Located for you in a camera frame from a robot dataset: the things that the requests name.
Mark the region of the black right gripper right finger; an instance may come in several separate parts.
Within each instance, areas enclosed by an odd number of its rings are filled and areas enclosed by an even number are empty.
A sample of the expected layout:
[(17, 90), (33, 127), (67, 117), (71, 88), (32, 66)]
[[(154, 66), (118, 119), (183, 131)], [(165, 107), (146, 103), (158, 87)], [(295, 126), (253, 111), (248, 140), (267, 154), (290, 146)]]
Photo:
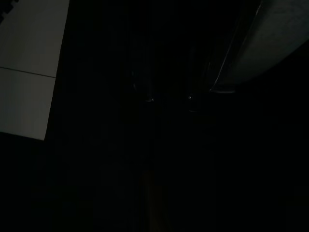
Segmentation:
[(189, 64), (188, 109), (190, 112), (197, 112), (200, 109), (200, 102), (206, 85), (205, 79), (209, 67), (208, 50), (194, 45)]

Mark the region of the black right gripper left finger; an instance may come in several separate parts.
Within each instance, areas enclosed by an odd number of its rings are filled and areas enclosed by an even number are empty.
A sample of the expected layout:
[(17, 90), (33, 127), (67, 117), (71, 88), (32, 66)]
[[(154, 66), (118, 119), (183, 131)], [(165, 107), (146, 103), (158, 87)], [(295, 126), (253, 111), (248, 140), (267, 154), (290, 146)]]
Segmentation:
[(152, 70), (147, 49), (143, 46), (133, 47), (130, 61), (134, 89), (143, 101), (153, 102)]

